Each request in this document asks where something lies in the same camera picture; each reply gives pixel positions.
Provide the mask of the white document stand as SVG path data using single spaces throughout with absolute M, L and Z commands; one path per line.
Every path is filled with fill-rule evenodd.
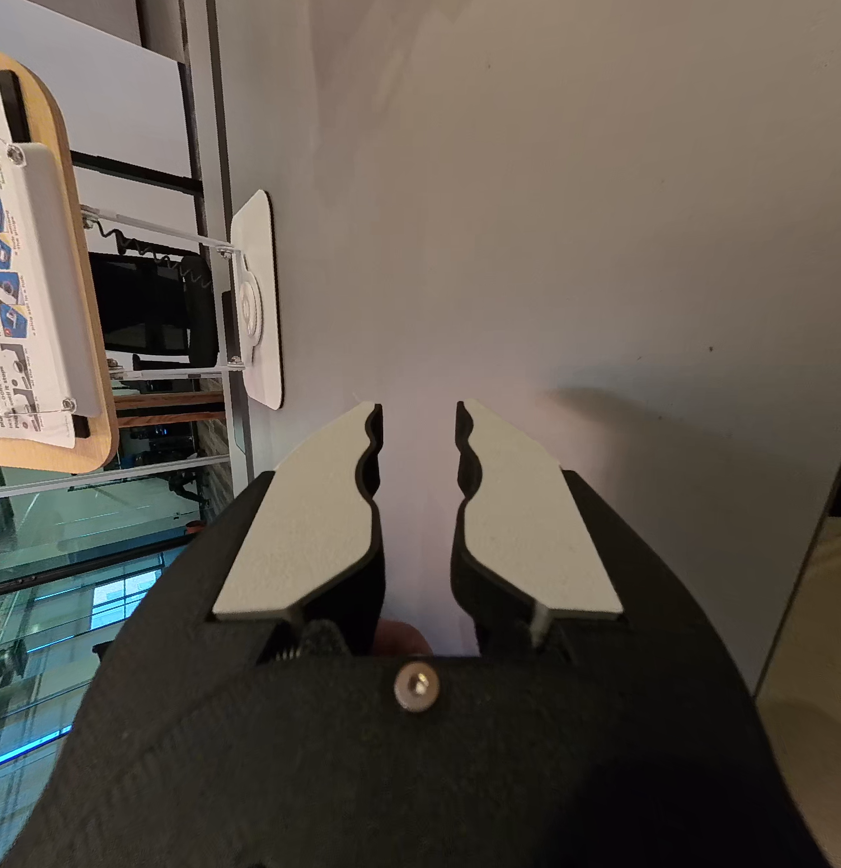
M 240 339 L 240 360 L 231 362 L 227 368 L 243 373 L 243 382 L 250 396 L 272 410 L 282 407 L 284 401 L 281 327 L 277 291 L 277 268 L 275 246 L 275 223 L 272 202 L 266 191 L 259 190 L 234 216 L 230 240 L 188 233 L 180 229 L 147 222 L 108 209 L 78 203 L 69 204 L 67 188 L 57 157 L 59 188 L 65 211 L 70 239 L 71 256 L 79 282 L 79 313 L 73 323 L 77 328 L 76 338 L 68 345 L 66 353 L 72 363 L 72 371 L 82 377 L 89 386 L 87 401 L 79 406 L 75 415 L 97 418 L 106 413 L 106 401 L 99 396 L 96 379 L 99 363 L 94 339 L 89 335 L 89 314 L 85 309 L 85 280 L 90 277 L 88 263 L 79 263 L 77 254 L 88 255 L 85 243 L 78 243 L 76 230 L 82 227 L 80 220 L 112 222 L 152 233 L 162 233 L 198 245 L 205 245 L 230 261 L 233 279 L 238 291 L 237 319 Z

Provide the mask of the wooden board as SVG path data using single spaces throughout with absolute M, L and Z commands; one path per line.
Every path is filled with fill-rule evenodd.
M 70 157 L 70 146 L 63 115 L 46 85 L 20 62 L 0 52 L 0 81 L 5 110 L 10 119 L 13 139 L 17 143 L 41 143 L 57 157 L 64 177 L 69 204 L 76 205 L 79 191 Z M 85 243 L 82 227 L 76 230 L 78 243 Z M 77 254 L 79 263 L 88 263 L 88 255 Z M 0 438 L 0 465 L 46 472 L 83 474 L 101 470 L 115 455 L 118 445 L 118 421 L 111 392 L 107 354 L 99 320 L 96 291 L 90 271 L 85 280 L 84 308 L 89 314 L 89 335 L 94 339 L 99 375 L 99 396 L 106 401 L 106 413 L 97 418 L 74 415 L 76 444 L 71 449 L 25 440 Z

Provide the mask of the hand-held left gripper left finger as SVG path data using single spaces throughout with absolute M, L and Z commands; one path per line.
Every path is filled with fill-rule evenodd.
M 319 429 L 275 469 L 212 614 L 276 621 L 295 636 L 339 628 L 368 655 L 385 597 L 380 484 L 383 408 L 366 401 Z

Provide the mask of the black office chair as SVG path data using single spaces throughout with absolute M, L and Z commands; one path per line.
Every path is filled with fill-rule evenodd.
M 104 348 L 217 362 L 216 301 L 209 265 L 196 255 L 165 262 L 89 253 Z

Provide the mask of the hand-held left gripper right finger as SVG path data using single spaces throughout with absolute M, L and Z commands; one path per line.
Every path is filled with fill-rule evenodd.
M 560 463 L 479 400 L 460 401 L 451 590 L 479 649 L 542 648 L 561 620 L 616 621 L 621 599 Z

